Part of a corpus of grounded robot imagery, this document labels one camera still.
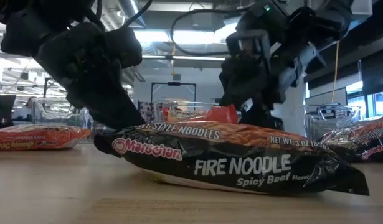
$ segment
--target instant noodle package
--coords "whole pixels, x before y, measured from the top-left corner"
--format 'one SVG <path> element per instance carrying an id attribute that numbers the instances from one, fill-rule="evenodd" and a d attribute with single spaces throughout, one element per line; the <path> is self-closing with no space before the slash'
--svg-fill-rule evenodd
<path id="1" fill-rule="evenodd" d="M 364 174 L 328 146 L 246 124 L 146 124 L 99 134 L 95 145 L 157 182 L 276 195 L 324 190 L 369 195 Z"/>
<path id="2" fill-rule="evenodd" d="M 0 151 L 68 149 L 87 137 L 89 130 L 73 126 L 28 124 L 0 129 Z"/>
<path id="3" fill-rule="evenodd" d="M 383 162 L 383 117 L 331 131 L 321 142 L 349 162 Z"/>

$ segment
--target robotic hand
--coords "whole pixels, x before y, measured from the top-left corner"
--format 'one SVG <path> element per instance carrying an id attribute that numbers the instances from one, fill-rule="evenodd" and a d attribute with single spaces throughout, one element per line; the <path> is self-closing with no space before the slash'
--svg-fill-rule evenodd
<path id="1" fill-rule="evenodd" d="M 95 120 L 115 129 L 144 124 L 121 86 L 120 74 L 122 68 L 141 63 L 140 43 L 127 24 L 147 10 L 152 0 L 110 32 L 104 31 L 99 20 L 101 0 L 97 0 L 96 14 L 90 9 L 94 1 L 0 0 L 0 22 L 7 25 L 1 50 L 33 57 L 67 90 L 68 101 L 76 108 L 88 108 Z M 239 107 L 251 98 L 253 106 L 241 122 L 281 128 L 279 120 L 270 116 L 273 104 L 285 101 L 285 90 L 297 86 L 320 50 L 346 35 L 352 3 L 332 0 L 320 11 L 302 7 L 289 16 L 275 0 L 257 1 L 242 16 L 237 32 L 227 38 L 231 57 L 220 74 L 225 91 L 221 105 Z M 73 21 L 79 24 L 72 27 Z M 281 47 L 271 54 L 276 42 Z"/>
<path id="2" fill-rule="evenodd" d="M 144 124 L 121 85 L 122 68 L 141 63 L 141 45 L 126 25 L 105 32 L 101 0 L 97 15 L 94 1 L 0 0 L 6 24 L 1 50 L 34 58 L 67 90 L 68 101 L 88 108 L 94 120 L 115 129 Z M 74 21 L 79 24 L 72 27 Z"/>
<path id="3" fill-rule="evenodd" d="M 284 103 L 285 91 L 297 87 L 307 65 L 320 59 L 320 50 L 347 34 L 352 4 L 333 0 L 320 11 L 301 7 L 289 16 L 276 1 L 257 1 L 226 39 L 231 57 L 219 75 L 225 91 L 220 104 L 239 109 L 252 99 L 241 123 L 283 129 L 282 121 L 270 114 L 273 104 Z M 281 46 L 271 54 L 275 43 Z"/>

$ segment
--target black cable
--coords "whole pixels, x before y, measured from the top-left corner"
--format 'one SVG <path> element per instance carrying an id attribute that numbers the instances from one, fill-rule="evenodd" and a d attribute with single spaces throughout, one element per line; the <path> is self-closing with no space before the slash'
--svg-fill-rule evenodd
<path id="1" fill-rule="evenodd" d="M 143 13 L 147 11 L 147 9 L 151 6 L 153 3 L 153 0 L 148 0 L 148 2 L 138 11 L 134 16 L 130 17 L 125 24 L 122 25 L 122 27 L 128 27 L 130 26 L 137 18 L 139 18 Z"/>
<path id="2" fill-rule="evenodd" d="M 52 85 L 54 85 L 54 83 L 55 83 L 55 81 L 52 82 L 52 83 L 46 88 L 46 90 L 48 90 Z"/>
<path id="3" fill-rule="evenodd" d="M 247 11 L 248 9 L 250 9 L 251 6 L 249 7 L 245 7 L 245 8 L 242 8 L 242 9 L 235 9 L 235 10 L 221 10 L 221 9 L 196 9 L 196 10 L 193 10 L 193 11 L 190 11 L 190 12 L 186 12 L 184 13 L 183 15 L 180 15 L 179 17 L 177 17 L 173 23 L 172 23 L 172 26 L 171 26 L 171 31 L 170 31 L 170 36 L 171 36 L 171 40 L 173 42 L 173 45 L 182 53 L 184 54 L 188 54 L 188 55 L 192 55 L 192 56 L 212 56 L 212 55 L 227 55 L 228 52 L 225 51 L 225 52 L 205 52 L 205 53 L 197 53 L 197 52 L 190 52 L 188 50 L 184 50 L 183 48 L 181 48 L 173 39 L 173 34 L 174 34 L 174 27 L 176 26 L 177 22 L 179 22 L 179 20 L 181 20 L 182 18 L 186 17 L 186 16 L 189 16 L 189 15 L 192 15 L 192 14 L 198 14 L 198 13 L 219 13 L 219 14 L 230 14 L 230 13 L 235 13 L 235 12 L 245 12 Z"/>
<path id="4" fill-rule="evenodd" d="M 103 13 L 103 0 L 97 0 L 96 16 L 98 19 L 102 18 L 102 13 Z"/>
<path id="5" fill-rule="evenodd" d="M 193 2 L 193 3 L 191 3 L 191 5 L 190 5 L 189 11 L 191 10 L 191 7 L 192 7 L 195 3 L 197 3 L 198 5 L 200 5 L 203 9 L 205 9 L 205 7 L 204 7 L 201 3 L 199 3 L 199 2 Z"/>
<path id="6" fill-rule="evenodd" d="M 105 30 L 105 27 L 103 25 L 103 23 L 100 21 L 100 19 L 96 16 L 96 14 L 94 14 L 94 12 L 92 11 L 92 9 L 86 9 L 85 10 L 85 15 L 86 15 L 86 18 L 92 22 L 92 23 L 95 23 L 96 25 L 98 25 L 102 30 Z"/>

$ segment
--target cable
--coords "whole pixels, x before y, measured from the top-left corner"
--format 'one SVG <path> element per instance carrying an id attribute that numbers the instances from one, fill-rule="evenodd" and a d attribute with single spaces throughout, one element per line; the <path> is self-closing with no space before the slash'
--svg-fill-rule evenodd
<path id="1" fill-rule="evenodd" d="M 175 53 L 176 53 L 176 47 L 173 45 L 172 55 L 174 56 Z M 175 61 L 172 60 L 172 75 L 175 75 L 175 74 L 176 74 L 176 73 L 174 72 L 174 64 L 175 64 Z"/>
<path id="2" fill-rule="evenodd" d="M 170 31 L 170 36 L 171 36 L 171 40 L 172 40 L 172 43 L 174 44 L 174 46 L 178 49 L 178 51 L 184 53 L 184 54 L 188 54 L 188 55 L 193 55 L 193 56 L 212 56 L 212 55 L 227 55 L 228 52 L 225 51 L 225 52 L 205 52 L 205 53 L 197 53 L 197 52 L 190 52 L 188 50 L 184 50 L 183 48 L 181 48 L 173 39 L 173 34 L 174 34 L 174 27 L 176 26 L 177 22 L 179 22 L 179 20 L 181 20 L 182 18 L 186 17 L 186 16 L 189 16 L 189 15 L 192 15 L 192 14 L 198 14 L 198 13 L 219 13 L 219 14 L 229 14 L 229 13 L 235 13 L 235 12 L 245 12 L 247 11 L 248 9 L 250 9 L 251 6 L 249 7 L 245 7 L 245 8 L 242 8 L 242 9 L 236 9 L 236 10 L 221 10 L 221 9 L 195 9 L 193 11 L 189 11 L 189 12 L 186 12 L 184 13 L 183 15 L 180 15 L 179 17 L 177 17 L 173 23 L 172 23 L 172 26 L 171 26 L 171 31 Z"/>
<path id="3" fill-rule="evenodd" d="M 105 27 L 104 27 L 103 23 L 102 23 L 102 22 L 100 21 L 100 19 L 96 16 L 96 14 L 94 14 L 94 12 L 92 11 L 92 9 L 85 9 L 85 15 L 86 15 L 86 18 L 87 18 L 90 22 L 92 22 L 92 23 L 98 25 L 102 30 L 105 30 Z"/>
<path id="4" fill-rule="evenodd" d="M 55 80 L 54 80 L 54 82 L 52 82 L 52 83 L 46 88 L 46 90 L 48 90 L 52 85 L 54 85 L 54 83 L 55 83 Z"/>
<path id="5" fill-rule="evenodd" d="M 199 3 L 199 2 L 193 2 L 193 3 L 191 3 L 191 5 L 190 5 L 189 11 L 191 10 L 191 7 L 192 7 L 195 3 L 197 3 L 198 5 L 200 5 L 203 9 L 205 9 L 205 7 L 204 7 L 201 3 Z"/>
<path id="6" fill-rule="evenodd" d="M 338 76 L 338 56 L 339 56 L 339 41 L 336 43 L 336 53 L 335 53 L 335 77 L 334 77 L 334 86 L 333 86 L 333 97 L 331 99 L 331 102 L 334 103 L 334 95 L 335 95 L 335 85 L 336 85 L 336 79 Z"/>
<path id="7" fill-rule="evenodd" d="M 25 68 L 22 70 L 21 74 L 24 73 L 24 72 L 27 70 L 28 65 L 30 64 L 31 60 L 32 60 L 32 59 L 29 59 L 27 65 L 26 65 Z M 10 86 L 10 88 L 8 88 L 6 91 L 4 91 L 4 93 L 7 93 L 7 92 L 10 91 L 15 85 L 17 85 L 18 81 L 21 79 L 21 74 L 20 74 L 20 77 L 17 79 L 17 81 L 16 81 L 14 84 L 12 84 L 12 86 Z"/>
<path id="8" fill-rule="evenodd" d="M 102 18 L 102 13 L 103 13 L 103 0 L 97 0 L 96 16 L 98 19 Z"/>
<path id="9" fill-rule="evenodd" d="M 153 3 L 153 0 L 148 0 L 148 2 L 138 11 L 134 16 L 130 17 L 125 24 L 122 25 L 122 27 L 128 27 L 130 24 L 132 24 L 137 18 L 139 18 L 143 13 L 147 11 L 147 9 L 151 6 Z"/>

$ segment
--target wooden table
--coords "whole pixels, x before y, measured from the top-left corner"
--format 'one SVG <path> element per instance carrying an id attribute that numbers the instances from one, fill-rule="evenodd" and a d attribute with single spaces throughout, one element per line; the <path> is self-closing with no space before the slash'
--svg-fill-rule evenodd
<path id="1" fill-rule="evenodd" d="M 370 197 L 325 192 L 292 198 L 156 184 L 88 145 L 0 152 L 0 224 L 383 223 L 383 164 L 357 167 Z"/>

